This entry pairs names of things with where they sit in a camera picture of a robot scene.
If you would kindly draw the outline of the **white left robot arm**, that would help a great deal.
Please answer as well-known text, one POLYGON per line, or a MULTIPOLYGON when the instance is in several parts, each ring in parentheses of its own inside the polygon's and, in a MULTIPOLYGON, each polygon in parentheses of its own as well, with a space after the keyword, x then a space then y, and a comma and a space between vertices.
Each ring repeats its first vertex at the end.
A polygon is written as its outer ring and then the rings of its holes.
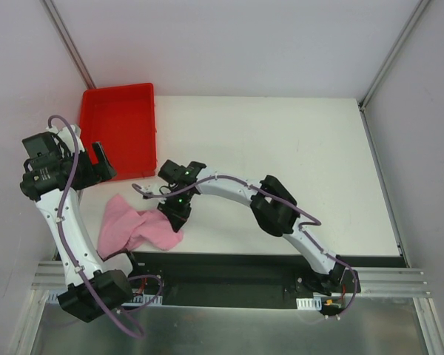
POLYGON ((20 189, 41 212, 60 254, 67 289, 58 303, 68 314, 91 322, 104 314, 96 297, 113 310, 131 300, 132 287, 141 281, 141 269, 128 252, 100 257, 81 217, 78 192, 113 179, 116 171, 99 142, 92 144, 93 163, 76 125, 25 138, 28 159, 20 189))

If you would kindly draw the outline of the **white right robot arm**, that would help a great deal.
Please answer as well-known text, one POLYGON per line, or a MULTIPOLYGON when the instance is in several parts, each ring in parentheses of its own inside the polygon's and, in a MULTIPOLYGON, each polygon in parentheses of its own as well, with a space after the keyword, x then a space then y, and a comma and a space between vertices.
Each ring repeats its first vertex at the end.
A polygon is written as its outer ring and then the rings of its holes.
POLYGON ((353 294, 360 290, 358 276, 351 266, 321 245, 309 232, 320 221, 297 207, 297 201, 274 176, 262 180, 244 180, 221 174, 203 163, 188 166, 167 160, 158 176, 169 188, 162 196, 158 210, 169 220, 173 231, 179 231, 189 219, 194 195, 213 195, 247 206, 258 226, 273 237, 288 241, 309 264, 303 277, 306 287, 314 292, 331 295, 345 282, 344 274, 352 276, 353 294))

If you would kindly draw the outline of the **pink t shirt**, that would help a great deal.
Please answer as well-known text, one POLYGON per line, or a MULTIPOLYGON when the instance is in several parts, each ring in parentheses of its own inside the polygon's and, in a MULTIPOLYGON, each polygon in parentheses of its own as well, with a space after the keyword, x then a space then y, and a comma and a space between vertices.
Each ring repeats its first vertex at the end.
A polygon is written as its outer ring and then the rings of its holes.
POLYGON ((157 209, 138 211, 120 195, 106 204, 98 236, 97 252, 103 259, 144 243, 168 251, 184 238, 182 231, 174 231, 168 218, 157 209))

